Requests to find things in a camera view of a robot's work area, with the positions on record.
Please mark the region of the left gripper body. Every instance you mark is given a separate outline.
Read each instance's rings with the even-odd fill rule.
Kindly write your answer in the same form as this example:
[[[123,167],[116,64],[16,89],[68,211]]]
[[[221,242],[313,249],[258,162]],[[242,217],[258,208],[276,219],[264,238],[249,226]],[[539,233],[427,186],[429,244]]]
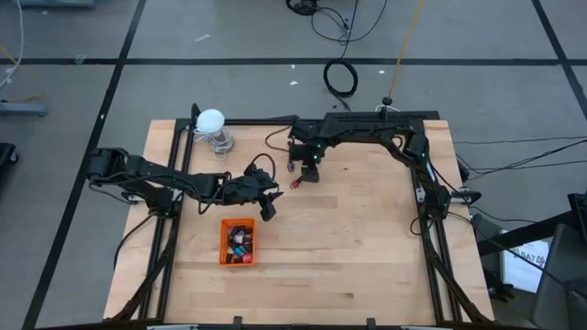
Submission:
[[[271,189],[277,189],[278,183],[270,174],[256,167],[249,167],[244,175],[227,183],[227,205],[255,204],[260,205],[260,216],[269,222],[276,215],[276,209],[268,196]]]

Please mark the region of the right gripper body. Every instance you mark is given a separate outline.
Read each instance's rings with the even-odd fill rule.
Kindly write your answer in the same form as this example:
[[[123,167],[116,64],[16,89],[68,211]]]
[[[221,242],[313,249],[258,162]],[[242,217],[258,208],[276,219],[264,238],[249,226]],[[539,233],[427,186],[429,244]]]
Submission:
[[[327,144],[321,140],[303,141],[291,130],[288,134],[288,161],[299,161],[304,167],[315,168],[325,157]]]

